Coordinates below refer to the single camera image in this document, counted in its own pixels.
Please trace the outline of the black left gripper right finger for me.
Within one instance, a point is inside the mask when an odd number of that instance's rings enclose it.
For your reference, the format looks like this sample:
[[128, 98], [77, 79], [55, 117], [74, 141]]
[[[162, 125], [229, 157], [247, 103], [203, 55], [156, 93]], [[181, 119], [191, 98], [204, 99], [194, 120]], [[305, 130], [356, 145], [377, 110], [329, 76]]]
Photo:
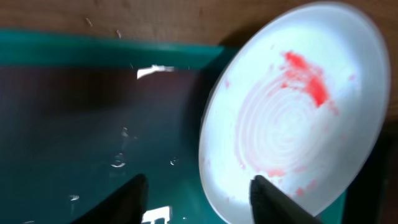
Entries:
[[262, 175], [251, 180], [249, 194], [255, 224], [322, 224]]

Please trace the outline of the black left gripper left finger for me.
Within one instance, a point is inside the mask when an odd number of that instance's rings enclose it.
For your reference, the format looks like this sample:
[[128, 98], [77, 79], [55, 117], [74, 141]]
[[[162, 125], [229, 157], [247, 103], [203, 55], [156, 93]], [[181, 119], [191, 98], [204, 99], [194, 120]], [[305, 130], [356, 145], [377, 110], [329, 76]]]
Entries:
[[140, 224], [147, 211], [149, 183], [137, 174], [72, 224]]

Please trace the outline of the light blue plate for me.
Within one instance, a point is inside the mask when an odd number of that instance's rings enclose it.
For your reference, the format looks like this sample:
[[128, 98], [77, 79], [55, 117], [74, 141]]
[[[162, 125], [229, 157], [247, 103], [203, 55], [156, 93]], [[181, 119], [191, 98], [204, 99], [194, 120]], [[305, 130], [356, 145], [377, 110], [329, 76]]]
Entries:
[[311, 215], [369, 157], [386, 117], [391, 65], [370, 18], [342, 2], [296, 7], [259, 29], [215, 83], [200, 130], [200, 179], [226, 223], [252, 223], [264, 176]]

